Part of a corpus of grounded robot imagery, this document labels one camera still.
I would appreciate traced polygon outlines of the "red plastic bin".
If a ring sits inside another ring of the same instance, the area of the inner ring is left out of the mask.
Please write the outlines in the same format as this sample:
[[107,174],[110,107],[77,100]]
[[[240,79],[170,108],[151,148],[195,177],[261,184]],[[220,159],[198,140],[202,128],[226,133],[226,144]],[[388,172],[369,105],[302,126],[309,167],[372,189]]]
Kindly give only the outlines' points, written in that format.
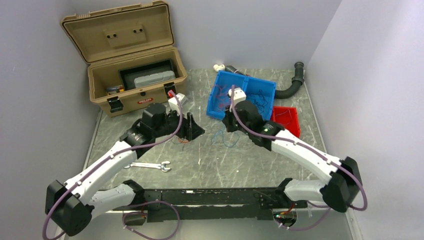
[[273,106],[271,120],[282,125],[295,137],[300,137],[301,128],[297,109],[295,107]]

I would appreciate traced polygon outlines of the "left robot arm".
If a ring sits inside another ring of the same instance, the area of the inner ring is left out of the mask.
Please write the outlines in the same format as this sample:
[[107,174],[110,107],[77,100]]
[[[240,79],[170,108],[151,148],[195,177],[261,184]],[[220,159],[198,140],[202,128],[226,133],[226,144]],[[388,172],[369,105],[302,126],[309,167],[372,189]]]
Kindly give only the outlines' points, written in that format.
[[192,141],[204,133],[190,112],[166,111],[161,103],[150,104],[142,112],[142,117],[101,158],[64,183],[55,180],[47,187],[47,220],[52,220],[63,234],[71,237],[109,210],[123,206],[139,209],[147,198],[145,189],[135,181],[126,180],[110,190],[101,190],[101,187],[120,170],[159,145],[158,138],[170,140],[177,136]]

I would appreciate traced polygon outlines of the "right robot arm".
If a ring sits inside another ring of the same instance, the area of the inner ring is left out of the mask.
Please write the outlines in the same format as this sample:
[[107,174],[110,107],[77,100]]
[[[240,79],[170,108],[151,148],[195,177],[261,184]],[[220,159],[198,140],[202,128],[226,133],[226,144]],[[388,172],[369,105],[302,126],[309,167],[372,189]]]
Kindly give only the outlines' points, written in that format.
[[318,179],[284,179],[276,188],[275,200],[287,208],[293,202],[313,201],[344,213],[349,208],[365,211],[368,199],[357,162],[327,154],[300,140],[274,121],[265,121],[248,100],[230,104],[222,120],[228,132],[241,131],[258,147],[283,155],[307,168]]

